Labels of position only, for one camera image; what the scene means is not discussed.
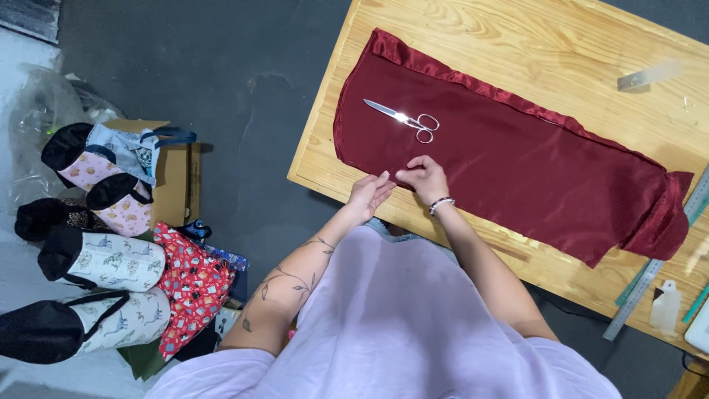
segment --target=red patterned fabric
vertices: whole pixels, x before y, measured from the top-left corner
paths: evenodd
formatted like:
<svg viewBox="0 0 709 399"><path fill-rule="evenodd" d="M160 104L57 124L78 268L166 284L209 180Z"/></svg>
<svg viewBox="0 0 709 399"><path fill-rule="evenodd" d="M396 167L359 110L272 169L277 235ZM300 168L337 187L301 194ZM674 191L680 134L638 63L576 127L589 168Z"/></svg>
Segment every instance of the red patterned fabric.
<svg viewBox="0 0 709 399"><path fill-rule="evenodd" d="M363 99L440 127L416 129ZM682 244L693 174L652 159L409 48L376 29L345 81L335 151L366 173L393 173L418 155L445 170L456 205L594 267L613 246L666 260Z"/></svg>
<svg viewBox="0 0 709 399"><path fill-rule="evenodd" d="M170 301L170 321L160 353L169 359L201 331L227 300L235 273L172 227L158 222L153 235L165 249L167 269L157 286Z"/></svg>

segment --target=bracelet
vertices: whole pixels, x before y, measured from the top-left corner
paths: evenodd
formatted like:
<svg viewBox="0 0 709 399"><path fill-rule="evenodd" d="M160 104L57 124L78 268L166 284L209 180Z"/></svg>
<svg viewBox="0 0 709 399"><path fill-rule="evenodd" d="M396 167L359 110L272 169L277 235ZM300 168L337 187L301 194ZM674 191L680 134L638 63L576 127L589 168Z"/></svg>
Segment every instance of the bracelet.
<svg viewBox="0 0 709 399"><path fill-rule="evenodd" d="M451 197L443 197L431 204L431 206L428 208L428 213L430 213L431 216L436 217L436 215L433 214L433 211L435 211L436 207L438 207L438 205L441 205L443 202L450 202L451 205L455 205L455 199L452 199Z"/></svg>

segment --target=burgundy fabric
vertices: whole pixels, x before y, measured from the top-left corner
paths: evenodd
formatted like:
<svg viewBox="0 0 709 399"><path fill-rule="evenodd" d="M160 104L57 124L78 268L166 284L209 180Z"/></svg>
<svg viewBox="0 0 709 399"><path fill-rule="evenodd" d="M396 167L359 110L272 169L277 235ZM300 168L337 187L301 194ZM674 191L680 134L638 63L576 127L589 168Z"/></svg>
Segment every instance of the burgundy fabric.
<svg viewBox="0 0 709 399"><path fill-rule="evenodd" d="M433 142L366 105L434 116ZM456 205L594 267L613 246L667 260L688 231L692 173L586 131L570 116L451 70L375 29L345 81L334 123L337 157L378 175L430 155Z"/></svg>

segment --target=scissors blade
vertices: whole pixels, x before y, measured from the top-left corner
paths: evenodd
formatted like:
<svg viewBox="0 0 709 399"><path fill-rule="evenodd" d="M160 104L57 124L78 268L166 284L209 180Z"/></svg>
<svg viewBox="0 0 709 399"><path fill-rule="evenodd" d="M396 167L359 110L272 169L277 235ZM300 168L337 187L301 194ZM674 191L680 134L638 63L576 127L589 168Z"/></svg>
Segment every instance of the scissors blade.
<svg viewBox="0 0 709 399"><path fill-rule="evenodd" d="M364 102L367 103L367 105L369 105L370 107L376 109L377 111L387 114L387 115L391 116L392 118L398 119L398 118L396 118L396 111L394 111L393 109L386 108L385 106L383 106L381 104L377 104L376 102L373 102L373 101L369 101L368 99L364 99Z"/></svg>

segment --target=lavender t-shirt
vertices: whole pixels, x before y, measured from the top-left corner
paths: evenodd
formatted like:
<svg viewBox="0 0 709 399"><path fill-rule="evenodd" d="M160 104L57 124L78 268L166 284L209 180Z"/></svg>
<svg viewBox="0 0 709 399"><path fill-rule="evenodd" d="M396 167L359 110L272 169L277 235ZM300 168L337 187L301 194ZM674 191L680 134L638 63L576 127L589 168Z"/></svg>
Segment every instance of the lavender t-shirt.
<svg viewBox="0 0 709 399"><path fill-rule="evenodd" d="M572 349L524 339L495 320L463 270L433 244L392 244L363 226L337 246L278 358L231 349L192 359L168 371L147 398L620 394Z"/></svg>

